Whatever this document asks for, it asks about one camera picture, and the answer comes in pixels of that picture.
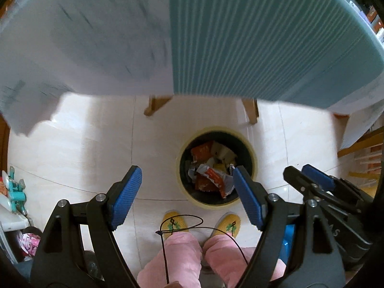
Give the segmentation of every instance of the foot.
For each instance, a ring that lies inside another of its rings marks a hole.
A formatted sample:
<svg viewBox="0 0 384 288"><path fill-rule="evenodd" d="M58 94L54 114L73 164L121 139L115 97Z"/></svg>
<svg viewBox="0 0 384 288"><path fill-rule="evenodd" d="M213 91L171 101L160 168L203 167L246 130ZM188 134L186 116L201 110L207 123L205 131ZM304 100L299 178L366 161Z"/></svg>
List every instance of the foot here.
<svg viewBox="0 0 384 288"><path fill-rule="evenodd" d="M237 234L239 234L240 224L240 217L235 213L228 212L224 214L222 218L217 222L215 228L225 232L233 238L236 238ZM224 233L214 230L211 234L211 237L222 234Z"/></svg>
<svg viewBox="0 0 384 288"><path fill-rule="evenodd" d="M164 215L164 218L162 222L164 222L162 230L180 230L182 228L187 228L187 223L184 221L184 218L182 216L178 216L176 218L172 218L175 215L180 215L175 210L169 211ZM169 236L171 236L173 233L164 233L165 239L167 239Z"/></svg>

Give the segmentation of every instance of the pink pants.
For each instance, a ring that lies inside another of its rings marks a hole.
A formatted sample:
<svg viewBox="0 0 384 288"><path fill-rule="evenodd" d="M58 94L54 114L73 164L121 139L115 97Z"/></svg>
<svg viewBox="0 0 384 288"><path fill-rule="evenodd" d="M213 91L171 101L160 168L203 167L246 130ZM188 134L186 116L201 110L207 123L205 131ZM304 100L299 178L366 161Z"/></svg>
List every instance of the pink pants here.
<svg viewBox="0 0 384 288"><path fill-rule="evenodd" d="M208 239L201 249L197 239L190 232L178 232L165 242L169 282L178 281L183 288L200 288L198 278L202 254L212 270L220 276L228 288L234 288L245 271L246 263L236 244L226 235ZM249 261L255 251L241 248ZM284 275L285 264L279 259L272 279ZM160 251L138 275L141 288L163 288L166 282L163 252Z"/></svg>

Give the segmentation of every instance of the trash can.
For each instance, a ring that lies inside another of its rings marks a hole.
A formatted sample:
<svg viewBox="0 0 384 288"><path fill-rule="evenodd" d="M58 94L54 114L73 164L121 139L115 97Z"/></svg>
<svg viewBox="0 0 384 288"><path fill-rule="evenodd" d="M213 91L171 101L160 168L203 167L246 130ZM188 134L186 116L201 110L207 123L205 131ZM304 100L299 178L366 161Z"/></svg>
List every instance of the trash can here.
<svg viewBox="0 0 384 288"><path fill-rule="evenodd" d="M215 192L195 190L194 184L188 180L186 161L193 160L191 149L209 141L216 141L236 154L236 165L242 165L254 179L257 173L257 159L249 141L237 131L224 127L211 127L199 131L186 142L177 160L177 178L181 190L193 204L204 209L218 210L232 206L239 201L239 195L233 190L226 198Z"/></svg>

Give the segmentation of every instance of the person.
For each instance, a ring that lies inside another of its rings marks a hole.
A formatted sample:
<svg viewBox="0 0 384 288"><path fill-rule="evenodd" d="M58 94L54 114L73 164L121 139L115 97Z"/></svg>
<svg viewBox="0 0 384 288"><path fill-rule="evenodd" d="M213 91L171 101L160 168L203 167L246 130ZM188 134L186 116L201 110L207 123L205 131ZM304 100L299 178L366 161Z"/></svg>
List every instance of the person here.
<svg viewBox="0 0 384 288"><path fill-rule="evenodd" d="M172 218L175 215L179 213L170 211L164 215L163 229L187 228L183 217ZM226 213L216 224L216 228L236 238L240 223L238 215ZM161 250L139 273L137 282L141 288L201 288L199 276L203 257L228 288L234 288L245 271L246 263L239 248L222 232L214 230L203 248L188 230L164 234L164 237L170 284L167 285L166 282L164 255ZM255 247L241 249L249 261ZM279 259L271 280L282 277L284 271L285 264Z"/></svg>

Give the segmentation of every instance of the yellow shoe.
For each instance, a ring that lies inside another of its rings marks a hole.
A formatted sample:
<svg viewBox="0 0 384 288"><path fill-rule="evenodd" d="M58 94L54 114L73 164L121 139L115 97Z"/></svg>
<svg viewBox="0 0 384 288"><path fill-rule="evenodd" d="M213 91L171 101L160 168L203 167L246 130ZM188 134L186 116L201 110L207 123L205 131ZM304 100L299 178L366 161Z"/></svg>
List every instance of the yellow shoe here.
<svg viewBox="0 0 384 288"><path fill-rule="evenodd" d="M222 218L217 222L215 228L226 232L228 235L236 238L239 234L241 219L237 214L228 212L222 216ZM222 232L214 230L211 237L216 235L224 234Z"/></svg>
<svg viewBox="0 0 384 288"><path fill-rule="evenodd" d="M164 222L162 230L180 230L182 228L187 228L187 223L184 221L184 218L182 216L178 216L176 218L172 218L174 215L180 215L175 210L169 211L166 214L164 214L164 218L162 222ZM169 236L171 236L173 233L164 233L165 239L167 239Z"/></svg>

